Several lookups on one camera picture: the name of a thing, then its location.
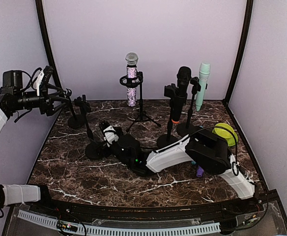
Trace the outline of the purple microphone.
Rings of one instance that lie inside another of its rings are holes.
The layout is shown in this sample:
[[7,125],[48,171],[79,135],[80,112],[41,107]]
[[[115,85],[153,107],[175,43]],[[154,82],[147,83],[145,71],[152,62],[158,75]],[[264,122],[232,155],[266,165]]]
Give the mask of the purple microphone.
[[196,172],[196,176],[197,177],[202,177],[204,173],[204,169],[200,166],[197,167],[197,172]]

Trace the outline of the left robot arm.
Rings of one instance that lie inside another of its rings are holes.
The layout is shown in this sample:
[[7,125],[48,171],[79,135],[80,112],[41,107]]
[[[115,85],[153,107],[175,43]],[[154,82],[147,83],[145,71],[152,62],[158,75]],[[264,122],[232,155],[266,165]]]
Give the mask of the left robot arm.
[[[52,116],[71,103],[71,91],[50,84],[54,69],[51,66],[37,68],[23,85],[22,70],[5,71],[0,88],[0,134],[7,121],[15,113],[28,114],[38,108],[42,115]],[[52,214],[56,204],[51,200],[48,187],[36,184],[0,184],[0,212],[4,207],[16,204],[36,203],[44,214]]]

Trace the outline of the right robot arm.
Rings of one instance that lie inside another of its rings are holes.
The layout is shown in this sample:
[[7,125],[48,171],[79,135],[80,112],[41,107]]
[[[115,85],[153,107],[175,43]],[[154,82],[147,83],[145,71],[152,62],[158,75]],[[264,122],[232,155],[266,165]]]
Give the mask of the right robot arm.
[[113,155],[140,177],[195,161],[205,172],[220,176],[234,189],[240,198],[237,209],[241,213],[248,213],[256,205],[255,183],[239,165],[237,154],[230,151],[225,139],[206,128],[199,128],[166,147],[150,152],[143,151],[140,142],[131,134],[124,134],[120,127],[107,121],[101,122],[99,129],[104,141],[96,148],[98,155]]

